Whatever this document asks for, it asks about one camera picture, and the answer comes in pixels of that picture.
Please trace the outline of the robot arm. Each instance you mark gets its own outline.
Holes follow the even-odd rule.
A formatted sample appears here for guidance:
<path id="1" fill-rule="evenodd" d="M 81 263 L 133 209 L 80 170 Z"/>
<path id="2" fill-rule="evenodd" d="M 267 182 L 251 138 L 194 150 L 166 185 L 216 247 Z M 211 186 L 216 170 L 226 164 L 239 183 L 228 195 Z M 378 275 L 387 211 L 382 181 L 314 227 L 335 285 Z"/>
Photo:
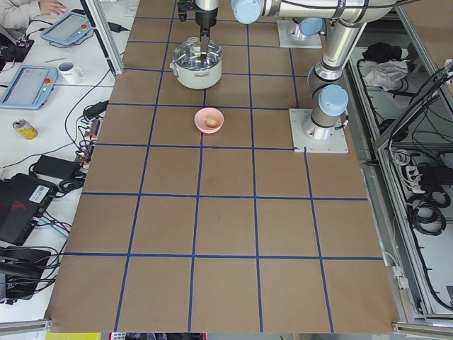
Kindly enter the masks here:
<path id="1" fill-rule="evenodd" d="M 210 38 L 210 30 L 217 23 L 218 7 L 218 0 L 195 1 L 195 22 L 200 27 L 201 38 Z"/>
<path id="2" fill-rule="evenodd" d="M 337 80 L 367 23 L 387 14 L 396 1 L 232 1 L 235 19 L 250 24 L 260 17 L 331 18 L 335 27 L 323 57 L 311 69 L 309 88 L 314 101 L 302 129 L 314 140 L 327 140 L 348 105 L 349 97 Z"/>

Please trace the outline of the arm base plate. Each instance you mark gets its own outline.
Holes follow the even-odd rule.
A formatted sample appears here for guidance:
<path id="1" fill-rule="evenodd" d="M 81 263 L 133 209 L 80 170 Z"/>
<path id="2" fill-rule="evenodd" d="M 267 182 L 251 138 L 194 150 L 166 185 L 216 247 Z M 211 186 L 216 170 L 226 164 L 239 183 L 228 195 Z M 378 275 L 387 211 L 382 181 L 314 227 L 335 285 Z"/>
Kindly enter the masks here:
<path id="1" fill-rule="evenodd" d="M 289 109 L 289 121 L 295 152 L 347 154 L 348 145 L 340 117 L 332 127 L 319 127 L 311 120 L 312 109 Z"/>
<path id="2" fill-rule="evenodd" d="M 277 31 L 280 47 L 283 48 L 322 48 L 320 32 L 323 28 L 321 18 L 305 18 L 297 21 L 278 21 Z"/>

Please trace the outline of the person forearm beige sleeve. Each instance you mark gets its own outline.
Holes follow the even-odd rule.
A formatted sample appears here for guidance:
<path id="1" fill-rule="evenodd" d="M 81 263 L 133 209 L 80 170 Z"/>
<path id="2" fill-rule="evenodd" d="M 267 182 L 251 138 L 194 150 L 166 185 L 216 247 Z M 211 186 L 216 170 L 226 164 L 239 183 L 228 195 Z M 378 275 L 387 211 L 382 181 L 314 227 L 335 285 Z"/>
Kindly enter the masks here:
<path id="1" fill-rule="evenodd" d="M 8 29 L 27 28 L 37 16 L 63 14 L 66 6 L 60 1 L 1 1 L 1 26 Z"/>

